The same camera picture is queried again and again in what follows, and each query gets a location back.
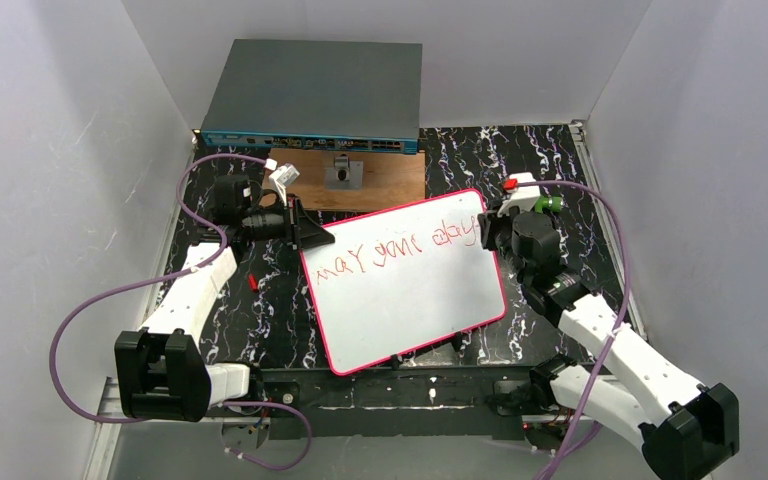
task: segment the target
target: wooden board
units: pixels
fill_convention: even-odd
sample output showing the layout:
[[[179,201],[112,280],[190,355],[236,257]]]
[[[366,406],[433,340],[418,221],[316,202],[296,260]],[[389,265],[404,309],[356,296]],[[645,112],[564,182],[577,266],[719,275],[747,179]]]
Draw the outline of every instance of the wooden board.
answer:
[[[302,252],[331,370],[347,375],[505,315],[481,194],[462,190],[326,225]]]
[[[278,164],[292,163],[301,174],[287,189],[302,199],[307,210],[375,212],[425,198],[425,153],[348,152],[349,160],[363,161],[360,190],[326,190],[325,167],[334,164],[335,152],[273,148]],[[269,180],[264,178],[264,186]]]

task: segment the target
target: metal bracket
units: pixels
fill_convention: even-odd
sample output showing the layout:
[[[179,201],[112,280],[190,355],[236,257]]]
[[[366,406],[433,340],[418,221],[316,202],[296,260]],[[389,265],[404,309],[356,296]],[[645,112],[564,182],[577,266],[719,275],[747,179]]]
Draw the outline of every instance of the metal bracket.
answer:
[[[345,153],[334,156],[334,165],[325,167],[326,190],[360,190],[363,186],[363,162],[350,161]]]
[[[494,382],[493,393],[495,395],[515,394],[517,389],[524,389],[520,395],[520,398],[523,401],[523,403],[520,405],[520,408],[496,404],[496,413],[503,417],[515,417],[523,414],[523,408],[532,407],[527,398],[527,396],[530,395],[530,385],[531,382],[527,380],[499,380]]]
[[[266,398],[271,402],[283,403],[288,407],[301,408],[301,387],[296,382],[265,382],[263,388],[266,393]],[[269,416],[273,418],[277,417],[292,417],[293,414],[285,412],[284,410],[272,409],[269,412]]]

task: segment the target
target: table surface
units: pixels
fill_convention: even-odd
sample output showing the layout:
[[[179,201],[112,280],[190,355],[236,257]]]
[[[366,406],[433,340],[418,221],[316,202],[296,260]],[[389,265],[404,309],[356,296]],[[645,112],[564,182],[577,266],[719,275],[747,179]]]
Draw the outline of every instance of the table surface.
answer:
[[[464,188],[476,188],[485,202],[501,198],[507,175],[528,171],[537,179],[563,179],[586,183],[583,168],[566,125],[529,125],[470,128],[435,128],[422,131],[421,147],[426,154],[427,198]],[[231,149],[266,158],[268,150]],[[197,157],[229,149],[202,149]],[[194,172],[185,194],[190,206],[205,214],[216,175],[248,172],[262,179],[263,169],[241,166],[238,161],[219,160]],[[573,189],[556,189],[567,208],[558,214],[563,257],[582,277],[600,285],[599,290],[614,308],[620,300],[619,282],[610,248],[593,201]],[[354,216],[347,212],[312,212],[328,223]],[[195,224],[185,214],[170,250],[167,272],[184,262]],[[560,334],[525,303],[513,272],[501,265],[510,306],[507,315],[464,338],[456,352],[450,344],[408,354],[402,368],[536,365],[554,354],[565,353],[587,360],[587,352]],[[260,291],[252,292],[247,277],[260,280]],[[158,301],[166,288],[160,292]],[[222,290],[200,339],[200,350],[209,364],[248,361],[264,369],[328,368],[308,285],[298,253],[281,241],[258,242],[248,251],[237,273]]]

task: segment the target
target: metal frame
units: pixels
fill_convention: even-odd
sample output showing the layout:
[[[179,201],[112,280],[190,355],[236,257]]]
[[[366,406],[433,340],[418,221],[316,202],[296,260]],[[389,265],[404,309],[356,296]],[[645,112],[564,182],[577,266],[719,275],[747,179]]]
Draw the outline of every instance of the metal frame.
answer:
[[[583,120],[573,120],[569,124],[570,133],[572,134],[573,144],[575,145],[575,152],[578,154],[578,158],[581,160],[581,167],[584,171],[584,178],[587,180],[587,184],[596,190],[599,188],[599,179],[596,176],[596,171],[593,169],[593,161],[590,158],[590,151],[587,149],[587,130],[585,129],[585,122]],[[625,275],[622,269],[622,259],[617,243],[617,236],[614,233],[614,229],[611,225],[611,217],[608,214],[608,210],[602,205],[601,202],[594,201],[593,204],[596,207],[596,216],[599,218],[599,224],[602,225],[602,234],[605,236],[605,240],[608,241],[608,248],[611,249],[611,259],[614,263],[614,270],[617,273],[619,279],[620,288],[622,288],[622,278]],[[637,308],[637,303],[634,300],[634,296],[628,302],[628,317],[631,320],[631,325],[634,327],[634,331],[638,333],[644,340],[649,341],[649,337],[646,334],[646,327],[640,318],[640,310]]]
[[[593,169],[592,160],[589,154],[589,151],[587,149],[587,145],[585,143],[586,138],[586,131],[584,128],[584,122],[583,121],[573,121],[569,124],[570,132],[573,137],[573,143],[576,148],[576,153],[579,156],[579,159],[581,160],[582,169],[584,172],[585,179],[587,180],[587,183],[594,187],[599,188],[598,185],[598,178],[596,176],[596,173]],[[194,152],[196,147],[196,138],[193,137],[193,146],[194,146]],[[191,155],[188,159],[187,165],[189,165],[194,159],[194,155]],[[614,263],[614,269],[616,271],[616,274],[619,278],[622,278],[623,270],[622,270],[622,264],[618,261],[620,258],[620,252],[618,245],[616,243],[616,235],[614,234],[614,231],[612,228],[610,228],[611,223],[610,219],[607,213],[607,210],[605,207],[599,203],[594,202],[596,207],[596,213],[597,217],[599,218],[599,222],[602,225],[603,233],[605,236],[605,239],[608,241],[608,246],[611,251],[611,257],[613,259]],[[169,251],[172,246],[172,241],[174,239],[174,234],[177,229],[177,220],[178,216],[180,215],[180,207],[175,206],[174,211],[172,212],[171,220],[169,222],[169,227],[166,232],[165,242],[163,244],[163,248],[159,251],[159,258],[158,258],[158,270],[157,274],[160,275],[163,273],[165,267],[166,267],[166,259],[169,255]],[[159,293],[161,286],[159,284],[154,285],[149,295],[146,297],[146,306],[145,306],[145,315],[143,318],[147,318],[152,312],[154,312],[156,306],[157,306],[157,296]],[[637,308],[637,305],[634,301],[634,298],[632,297],[630,303],[629,303],[629,317],[631,319],[632,325],[635,329],[635,331],[638,332],[638,334],[643,337],[644,339],[647,339],[646,332],[644,325],[640,321],[640,315],[639,310]],[[138,326],[140,323],[142,323],[142,319],[135,321],[135,326]],[[422,375],[425,369],[414,369],[411,368],[410,371],[413,375]],[[498,373],[502,373],[502,370],[508,370],[508,368],[500,368]],[[526,372],[527,369],[519,370],[520,372]],[[287,375],[292,375],[292,372],[270,372],[270,376],[275,377],[283,377]],[[325,375],[329,372],[319,372],[321,375]],[[410,409],[411,407],[402,407],[406,410]],[[119,401],[119,388],[118,383],[115,379],[108,378],[105,383],[105,388],[102,394],[102,398],[99,401],[99,414],[103,416],[122,416],[122,409],[121,404]],[[522,417],[523,421],[526,422],[540,422],[540,421],[551,421],[554,417],[549,415],[525,415]],[[223,416],[213,416],[208,414],[202,422],[226,422],[226,423],[251,423],[255,421],[253,418],[247,418],[247,417],[223,417]],[[93,442],[90,450],[90,456],[89,460],[87,462],[86,469],[84,471],[83,478],[85,480],[97,480],[97,479],[106,479],[109,475],[114,452],[116,450],[117,441],[119,438],[119,432],[120,432],[120,425],[113,425],[113,424],[97,424],[96,425],[96,431],[93,437]]]

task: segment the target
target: purple cable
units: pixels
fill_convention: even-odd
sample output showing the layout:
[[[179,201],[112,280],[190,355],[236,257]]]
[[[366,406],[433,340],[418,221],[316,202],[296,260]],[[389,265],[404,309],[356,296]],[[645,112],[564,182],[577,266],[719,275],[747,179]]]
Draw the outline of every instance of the purple cable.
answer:
[[[599,431],[602,430],[602,424],[598,422],[593,422],[593,426],[590,427],[590,430],[587,432],[587,435],[583,436],[581,440],[575,442],[575,445],[570,447],[569,451],[566,453],[566,455],[569,455],[575,451],[577,451],[579,448],[587,445],[590,443],[590,440],[593,440],[596,438],[596,435],[599,433]]]
[[[304,423],[305,429],[307,430],[307,443],[305,443],[305,448],[302,450],[302,453],[299,454],[299,456],[296,457],[292,462],[286,465],[275,465],[273,463],[265,462],[257,457],[253,457],[247,453],[243,453],[242,450],[225,445],[225,441],[222,439],[222,430],[220,429],[219,440],[222,441],[222,446],[224,446],[226,450],[233,453],[234,455],[238,457],[242,457],[243,459],[248,460],[250,462],[256,463],[263,468],[266,468],[269,470],[282,471],[282,470],[289,470],[295,467],[296,465],[298,465],[298,463],[302,461],[305,455],[307,455],[307,452],[310,450],[310,443],[313,441],[313,429],[310,428],[310,421],[308,421],[307,417],[305,417],[302,412],[296,410],[295,408],[290,407],[288,405],[283,405],[281,403],[272,403],[272,402],[233,402],[232,401],[232,402],[223,402],[222,405],[226,407],[264,407],[264,408],[277,408],[280,410],[284,410],[299,417],[299,420],[301,420],[302,423]]]
[[[190,172],[196,169],[199,165],[205,162],[209,162],[212,160],[216,160],[218,158],[230,158],[230,159],[237,159],[237,160],[247,160],[249,162],[255,162],[260,164],[266,164],[265,160],[261,160],[259,158],[250,157],[248,155],[238,155],[235,153],[217,153],[214,155],[208,155],[206,157],[202,157],[195,162],[193,162],[192,165],[190,165],[185,171],[184,174],[181,176],[181,180],[178,182],[178,191],[176,192],[176,196],[178,198],[178,204],[181,205],[181,209],[190,217],[192,217],[196,222],[212,228],[213,230],[216,230],[217,233],[219,233],[219,238],[221,239],[219,244],[219,249],[216,250],[216,253],[213,255],[207,257],[203,262],[199,263],[197,266],[198,268],[204,268],[208,265],[210,265],[211,262],[216,260],[217,257],[222,253],[223,250],[225,250],[225,247],[228,246],[228,237],[225,235],[225,231],[219,228],[218,226],[214,225],[213,223],[209,222],[207,219],[202,218],[199,216],[196,212],[192,211],[190,207],[188,207],[184,203],[184,190],[187,184],[187,179],[190,176]],[[86,418],[87,420],[92,420],[94,422],[99,423],[134,423],[134,422],[141,422],[144,419],[141,418],[108,418],[108,417],[102,417],[100,415],[94,415],[81,407],[79,407],[74,401],[72,401],[71,398],[69,398],[69,395],[66,394],[66,390],[63,389],[63,384],[60,382],[60,375],[57,373],[57,346],[60,344],[60,338],[63,336],[63,332],[66,330],[66,327],[69,326],[69,324],[72,322],[72,320],[75,319],[75,317],[81,313],[85,308],[89,307],[90,305],[100,301],[104,300],[107,297],[111,297],[113,295],[116,295],[117,293],[127,292],[129,290],[134,290],[140,287],[145,287],[148,285],[151,285],[153,283],[160,283],[165,282],[167,280],[174,280],[179,277],[183,277],[184,275],[189,275],[190,273],[193,273],[192,270],[181,270],[179,272],[170,273],[168,275],[163,275],[160,277],[151,278],[148,280],[143,280],[141,282],[131,283],[129,285],[123,285],[121,287],[116,287],[112,290],[108,290],[103,293],[99,293],[98,295],[87,299],[84,303],[78,305],[75,307],[74,310],[72,310],[69,315],[66,316],[66,318],[63,319],[63,322],[60,324],[59,327],[57,327],[57,331],[54,332],[54,338],[51,340],[51,348],[48,351],[48,373],[51,374],[51,382],[54,384],[54,389],[57,390],[57,395],[60,396],[60,399],[63,400],[63,403],[66,404],[67,407],[69,407],[70,410],[77,413],[78,415]]]
[[[588,187],[587,185],[583,185],[581,183],[576,182],[569,182],[566,180],[539,180],[536,182],[525,182],[517,184],[517,187],[571,187],[571,188],[577,188],[579,190],[583,190],[590,194],[592,197],[596,198],[600,202],[602,202],[602,205],[605,206],[605,209],[608,211],[608,214],[611,217],[611,222],[614,224],[614,230],[617,232],[617,244],[620,248],[620,256],[622,257],[622,269],[623,269],[623,299],[620,303],[620,310],[617,313],[617,319],[614,322],[613,330],[616,330],[617,328],[622,325],[623,318],[625,318],[626,311],[628,311],[628,302],[631,297],[631,283],[629,282],[629,268],[628,268],[628,254],[625,250],[625,242],[623,241],[623,235],[622,230],[620,230],[620,223],[617,219],[617,214],[614,211],[614,208],[611,206],[610,203],[608,203],[607,200],[596,190]],[[607,341],[605,341],[605,346],[602,348],[602,351],[599,352],[599,356],[596,358],[596,363],[593,364],[593,370],[590,372],[590,377],[587,379],[587,383],[584,385],[584,390],[581,392],[581,399],[578,401],[578,406],[575,408],[575,413],[572,416],[572,420],[570,421],[569,429],[567,430],[567,434],[564,437],[564,441],[561,442],[561,447],[558,449],[555,458],[552,459],[551,462],[549,462],[548,465],[543,467],[542,470],[540,470],[537,475],[534,476],[534,480],[549,480],[552,478],[552,475],[555,474],[555,472],[558,470],[558,466],[561,464],[561,460],[568,455],[568,450],[570,449],[570,441],[572,439],[572,435],[575,432],[575,429],[578,427],[578,422],[581,420],[581,415],[584,413],[584,406],[587,404],[587,399],[590,398],[590,392],[593,390],[593,384],[596,383],[596,378],[599,376],[599,372],[602,370],[602,365],[605,363],[605,359],[608,358],[608,352],[611,351],[611,347],[614,345],[614,337],[608,337]],[[585,437],[587,441],[581,442],[581,445],[583,446],[585,443],[589,442],[593,437],[595,437],[595,433],[593,436],[590,436],[589,434]]]

